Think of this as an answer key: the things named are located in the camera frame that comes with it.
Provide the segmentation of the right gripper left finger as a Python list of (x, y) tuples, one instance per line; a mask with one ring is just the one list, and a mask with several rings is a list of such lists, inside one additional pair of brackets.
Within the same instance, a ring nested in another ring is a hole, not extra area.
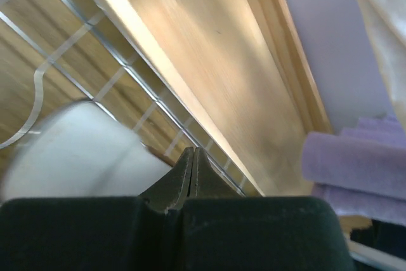
[(2, 270), (183, 270), (179, 206), (193, 149), (138, 197), (12, 199), (1, 207)]

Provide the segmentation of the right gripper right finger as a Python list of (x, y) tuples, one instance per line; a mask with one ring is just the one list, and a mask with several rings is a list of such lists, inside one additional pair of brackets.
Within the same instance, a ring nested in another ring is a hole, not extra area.
[(182, 208), (183, 270), (353, 270), (338, 218), (323, 200), (208, 198), (206, 152), (193, 157)]

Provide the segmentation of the steel cup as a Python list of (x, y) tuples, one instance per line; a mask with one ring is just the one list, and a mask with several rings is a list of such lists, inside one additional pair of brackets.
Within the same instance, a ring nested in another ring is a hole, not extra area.
[(2, 179), (1, 200), (139, 195), (171, 168), (133, 130), (81, 100), (23, 137)]

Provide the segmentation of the metal two-tier dish rack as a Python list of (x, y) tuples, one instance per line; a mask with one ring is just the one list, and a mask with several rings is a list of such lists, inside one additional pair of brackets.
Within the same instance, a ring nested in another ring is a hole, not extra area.
[(1, 0), (1, 165), (35, 122), (80, 99), (168, 161), (204, 147), (238, 190), (260, 194), (94, 0)]

